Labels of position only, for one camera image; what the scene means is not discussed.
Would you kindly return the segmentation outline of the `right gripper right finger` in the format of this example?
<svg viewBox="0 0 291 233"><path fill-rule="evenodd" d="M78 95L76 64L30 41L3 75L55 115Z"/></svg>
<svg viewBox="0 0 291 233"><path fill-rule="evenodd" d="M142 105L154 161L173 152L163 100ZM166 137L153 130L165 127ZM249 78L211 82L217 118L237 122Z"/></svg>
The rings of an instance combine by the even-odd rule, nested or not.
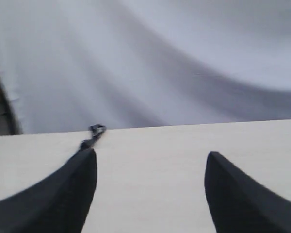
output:
<svg viewBox="0 0 291 233"><path fill-rule="evenodd" d="M218 152L208 154L204 188L218 233L291 233L291 201Z"/></svg>

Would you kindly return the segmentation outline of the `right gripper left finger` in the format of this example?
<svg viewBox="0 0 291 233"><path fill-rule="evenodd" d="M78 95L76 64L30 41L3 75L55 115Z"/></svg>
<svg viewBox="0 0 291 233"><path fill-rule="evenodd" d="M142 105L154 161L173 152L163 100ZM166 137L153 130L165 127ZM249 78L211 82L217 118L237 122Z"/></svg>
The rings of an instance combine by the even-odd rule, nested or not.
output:
<svg viewBox="0 0 291 233"><path fill-rule="evenodd" d="M0 201L0 233L80 233L97 184L93 148L35 185Z"/></svg>

